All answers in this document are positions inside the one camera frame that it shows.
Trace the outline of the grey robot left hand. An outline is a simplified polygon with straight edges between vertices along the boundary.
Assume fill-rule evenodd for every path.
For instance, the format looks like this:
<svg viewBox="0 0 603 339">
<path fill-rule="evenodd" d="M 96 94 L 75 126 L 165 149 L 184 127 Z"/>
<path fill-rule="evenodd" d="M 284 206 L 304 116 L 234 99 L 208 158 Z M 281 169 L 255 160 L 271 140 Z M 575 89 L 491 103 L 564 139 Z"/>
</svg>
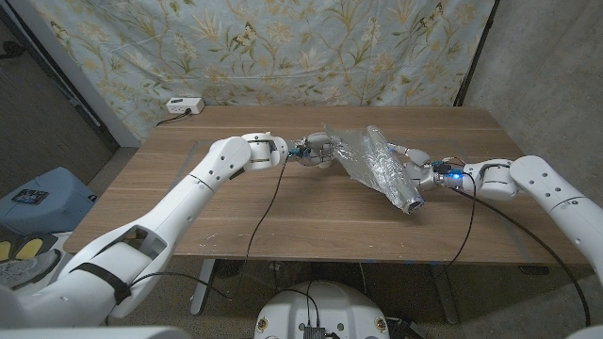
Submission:
<svg viewBox="0 0 603 339">
<path fill-rule="evenodd" d="M 331 138 L 317 132 L 287 143 L 288 160 L 305 167 L 329 168 L 334 162 Z"/>
</svg>

